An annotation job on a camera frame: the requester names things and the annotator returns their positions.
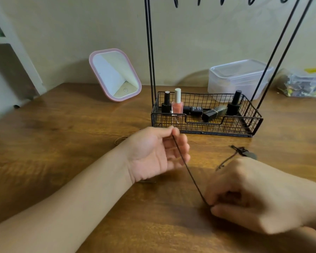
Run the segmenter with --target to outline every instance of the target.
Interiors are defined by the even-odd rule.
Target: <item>hand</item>
[[[180,134],[179,129],[173,126],[147,127],[118,146],[122,148],[122,153],[126,154],[133,183],[184,165],[172,135],[178,143],[184,160],[188,162],[191,157],[188,154],[190,146],[187,143],[187,137],[185,134]]]
[[[316,183],[247,157],[216,171],[205,199],[213,215],[261,233],[316,220]]]

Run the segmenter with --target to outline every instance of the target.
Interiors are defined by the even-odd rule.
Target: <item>wooden table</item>
[[[0,222],[58,190],[118,137],[150,126],[150,111],[148,86],[116,103],[98,85],[62,84],[6,115],[0,120]],[[252,139],[188,136],[191,172],[202,190],[233,153],[230,144],[316,181],[316,99],[269,92],[260,112],[265,120]],[[155,180],[131,187],[79,252],[316,252],[316,232],[308,228],[266,236],[211,216],[185,169]]]

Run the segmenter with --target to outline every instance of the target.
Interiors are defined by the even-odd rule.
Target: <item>makeup mirror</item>
[[[119,49],[94,51],[89,56],[105,95],[113,101],[124,101],[141,91],[140,80],[124,52]]]

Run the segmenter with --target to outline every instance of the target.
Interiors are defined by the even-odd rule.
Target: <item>white bottle cap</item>
[[[175,89],[175,103],[179,104],[181,102],[181,89]]]

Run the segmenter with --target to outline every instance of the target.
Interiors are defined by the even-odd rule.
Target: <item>pink nail polish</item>
[[[175,99],[172,102],[172,113],[173,114],[182,114],[183,113],[184,103],[181,102],[181,89],[175,89]]]

